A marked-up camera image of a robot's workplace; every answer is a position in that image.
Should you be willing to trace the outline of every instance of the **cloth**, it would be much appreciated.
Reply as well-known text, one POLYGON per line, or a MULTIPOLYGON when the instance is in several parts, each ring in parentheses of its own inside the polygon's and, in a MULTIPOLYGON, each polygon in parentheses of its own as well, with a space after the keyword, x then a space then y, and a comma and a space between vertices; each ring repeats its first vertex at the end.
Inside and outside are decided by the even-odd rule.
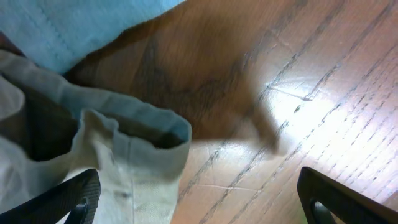
POLYGON ((182 0, 0 0, 0 31, 37 65, 65 73, 122 31, 182 0))
POLYGON ((0 72, 0 213, 95 168, 94 223, 170 223, 191 141, 187 121, 72 85, 2 50, 0 72))

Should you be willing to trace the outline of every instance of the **stitching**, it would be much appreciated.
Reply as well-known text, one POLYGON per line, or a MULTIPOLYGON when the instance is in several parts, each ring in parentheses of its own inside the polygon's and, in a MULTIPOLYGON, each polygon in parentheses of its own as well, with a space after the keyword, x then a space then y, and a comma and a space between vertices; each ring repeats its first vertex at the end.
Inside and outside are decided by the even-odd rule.
POLYGON ((44 42, 45 42, 46 47, 51 51, 51 53, 54 54, 54 56, 55 56, 59 61, 61 61, 61 60, 60 60, 60 56, 59 56, 59 55, 54 51, 54 49, 50 46, 49 42, 48 42, 47 39, 44 37, 42 30, 41 30, 41 29, 39 28, 39 26, 34 22, 33 18, 27 13, 27 11, 26 11, 25 9, 22 9, 21 6, 17 6, 17 5, 14 5, 14 8, 17 9, 17 10, 19 9, 19 11, 21 12, 21 14, 22 14, 22 15, 25 15, 26 18, 28 19, 28 21, 30 21, 30 22, 33 24, 33 26, 34 26, 37 30, 40 31, 40 34, 41 34, 42 37, 43 37, 43 40, 44 40, 44 42))
POLYGON ((36 4, 36 6, 40 9, 40 12, 42 13, 42 15, 45 17, 45 20, 47 21, 47 23, 50 25, 50 27, 54 30, 55 34, 57 35, 56 37, 61 41, 61 43, 65 46, 65 48, 72 53, 72 55, 74 56, 75 53, 73 52, 73 50, 67 45, 67 43, 65 42, 65 40, 62 38, 61 33, 59 33, 59 31, 55 28, 54 24, 51 22, 50 18, 46 15, 46 13, 44 13, 44 10, 41 6, 39 6, 38 4, 36 4))

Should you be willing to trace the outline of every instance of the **light blue shirt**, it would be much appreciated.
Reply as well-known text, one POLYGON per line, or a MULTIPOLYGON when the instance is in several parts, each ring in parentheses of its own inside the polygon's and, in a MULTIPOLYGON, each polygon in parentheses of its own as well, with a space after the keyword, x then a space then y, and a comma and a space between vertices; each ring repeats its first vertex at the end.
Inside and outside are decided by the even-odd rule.
POLYGON ((0 31, 37 65, 65 73, 124 30, 182 0, 0 0, 0 31))

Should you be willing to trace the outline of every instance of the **wood grain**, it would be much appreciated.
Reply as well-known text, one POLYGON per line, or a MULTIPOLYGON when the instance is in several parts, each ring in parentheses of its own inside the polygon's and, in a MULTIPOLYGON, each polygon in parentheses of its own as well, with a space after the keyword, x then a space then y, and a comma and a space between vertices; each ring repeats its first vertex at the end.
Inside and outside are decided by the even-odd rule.
POLYGON ((303 223, 302 166, 397 191, 397 24, 393 0, 188 0, 67 78, 192 123, 173 223, 303 223))

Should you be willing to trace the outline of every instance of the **wooden floor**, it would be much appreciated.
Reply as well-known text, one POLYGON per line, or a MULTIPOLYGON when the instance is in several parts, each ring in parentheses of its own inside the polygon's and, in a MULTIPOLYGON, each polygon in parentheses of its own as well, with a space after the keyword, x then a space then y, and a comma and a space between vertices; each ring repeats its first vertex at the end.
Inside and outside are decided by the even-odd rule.
POLYGON ((191 122, 173 224, 304 223, 303 166, 397 191, 397 44, 395 0, 188 0, 67 77, 191 122))

